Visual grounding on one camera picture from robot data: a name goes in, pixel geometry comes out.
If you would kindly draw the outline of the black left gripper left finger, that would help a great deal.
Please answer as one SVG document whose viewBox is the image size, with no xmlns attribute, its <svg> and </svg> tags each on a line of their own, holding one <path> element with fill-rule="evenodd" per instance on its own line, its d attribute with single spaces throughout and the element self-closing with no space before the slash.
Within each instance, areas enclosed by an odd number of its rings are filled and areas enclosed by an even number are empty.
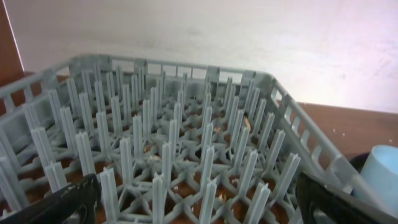
<svg viewBox="0 0 398 224">
<path fill-rule="evenodd" d="M 52 195 L 1 220 L 1 223 L 63 223 L 75 212 L 80 216 L 80 223 L 95 223 L 100 202 L 100 183 L 95 174 L 88 174 L 78 183 L 65 186 Z"/>
</svg>

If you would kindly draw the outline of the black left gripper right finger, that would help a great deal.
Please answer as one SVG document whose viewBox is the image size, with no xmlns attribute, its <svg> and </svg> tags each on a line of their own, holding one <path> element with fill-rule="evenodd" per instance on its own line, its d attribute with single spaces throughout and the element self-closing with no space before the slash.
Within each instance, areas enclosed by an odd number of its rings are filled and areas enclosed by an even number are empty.
<svg viewBox="0 0 398 224">
<path fill-rule="evenodd" d="M 397 223 L 396 217 L 323 183 L 314 175 L 301 172 L 296 189 L 304 223 Z"/>
</svg>

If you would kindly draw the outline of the light blue plastic cup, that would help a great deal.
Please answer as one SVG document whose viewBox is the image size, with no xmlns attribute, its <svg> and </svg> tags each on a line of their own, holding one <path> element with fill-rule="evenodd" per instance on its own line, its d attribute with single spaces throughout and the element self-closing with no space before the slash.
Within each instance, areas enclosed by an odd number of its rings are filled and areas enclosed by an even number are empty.
<svg viewBox="0 0 398 224">
<path fill-rule="evenodd" d="M 397 147 L 374 146 L 360 174 L 387 212 L 397 217 Z"/>
</svg>

